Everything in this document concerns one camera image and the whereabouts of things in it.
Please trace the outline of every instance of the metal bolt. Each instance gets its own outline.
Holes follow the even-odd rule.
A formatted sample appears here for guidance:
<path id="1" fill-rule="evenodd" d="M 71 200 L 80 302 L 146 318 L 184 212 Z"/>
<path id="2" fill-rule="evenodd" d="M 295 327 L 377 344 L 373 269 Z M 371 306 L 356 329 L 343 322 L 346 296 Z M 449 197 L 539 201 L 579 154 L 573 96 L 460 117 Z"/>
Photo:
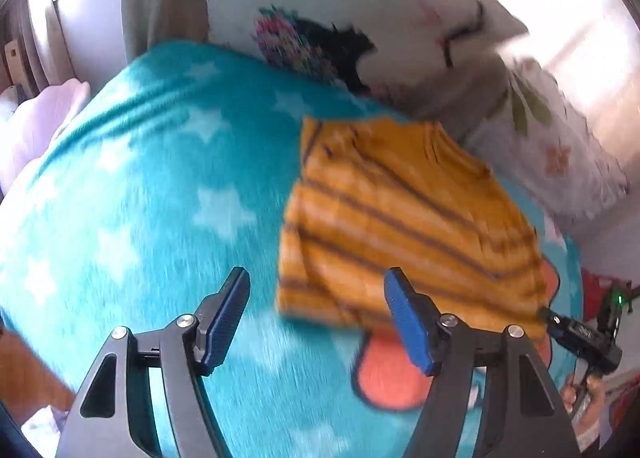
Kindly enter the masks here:
<path id="1" fill-rule="evenodd" d="M 187 328 L 191 326 L 196 319 L 190 313 L 186 313 L 178 317 L 178 320 L 175 322 L 180 328 Z"/>
<path id="2" fill-rule="evenodd" d="M 111 337 L 114 339 L 122 339 L 127 334 L 127 328 L 124 326 L 116 326 L 113 331 L 111 331 Z"/>
<path id="3" fill-rule="evenodd" d="M 447 328 L 453 328 L 458 324 L 458 318 L 452 313 L 446 313 L 440 316 L 440 324 Z"/>
<path id="4" fill-rule="evenodd" d="M 518 326 L 517 324 L 512 324 L 507 329 L 507 332 L 509 332 L 509 335 L 511 337 L 515 337 L 516 339 L 519 339 L 524 335 L 524 330 L 522 329 L 522 326 Z"/>

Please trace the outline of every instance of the white pillow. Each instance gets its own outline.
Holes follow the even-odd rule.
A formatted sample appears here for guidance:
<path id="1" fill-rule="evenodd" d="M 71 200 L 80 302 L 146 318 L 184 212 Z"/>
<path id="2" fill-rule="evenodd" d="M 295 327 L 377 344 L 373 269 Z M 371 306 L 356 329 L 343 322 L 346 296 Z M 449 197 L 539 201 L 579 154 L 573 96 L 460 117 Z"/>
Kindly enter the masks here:
<path id="1" fill-rule="evenodd" d="M 496 0 L 207 0 L 207 5 L 210 42 L 374 96 L 416 84 L 527 32 Z"/>

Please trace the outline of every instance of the bed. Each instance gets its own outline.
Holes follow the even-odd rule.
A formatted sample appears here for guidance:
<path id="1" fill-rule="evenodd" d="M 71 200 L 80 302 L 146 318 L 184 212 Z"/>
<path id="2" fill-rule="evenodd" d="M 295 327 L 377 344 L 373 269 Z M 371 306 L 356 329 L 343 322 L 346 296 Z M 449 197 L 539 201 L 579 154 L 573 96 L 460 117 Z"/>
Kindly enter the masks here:
<path id="1" fill-rule="evenodd" d="M 77 390 L 113 327 L 165 326 L 244 266 L 249 304 L 225 364 L 205 381 L 233 456 L 400 456 L 419 409 L 382 409 L 354 388 L 364 333 L 285 321 L 273 308 L 302 115 L 380 114 L 395 116 L 221 48 L 156 47 L 98 93 L 0 205 L 2 316 Z M 524 190 L 500 182 L 557 278 L 552 308 L 580 317 L 575 246 Z M 555 343 L 548 358 L 560 387 L 574 358 Z M 474 373 L 459 457 L 473 451 L 483 378 Z M 175 456 L 158 373 L 151 387 L 163 453 Z"/>

